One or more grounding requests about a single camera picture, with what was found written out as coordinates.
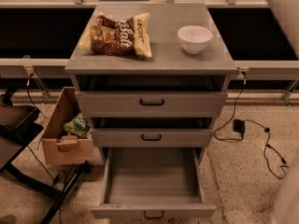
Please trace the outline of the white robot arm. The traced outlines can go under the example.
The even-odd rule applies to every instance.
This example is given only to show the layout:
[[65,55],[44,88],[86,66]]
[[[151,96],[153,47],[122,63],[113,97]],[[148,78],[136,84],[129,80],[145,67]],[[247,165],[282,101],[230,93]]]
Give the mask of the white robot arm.
[[[266,0],[299,58],[299,0]],[[271,224],[299,224],[299,157],[278,190]]]

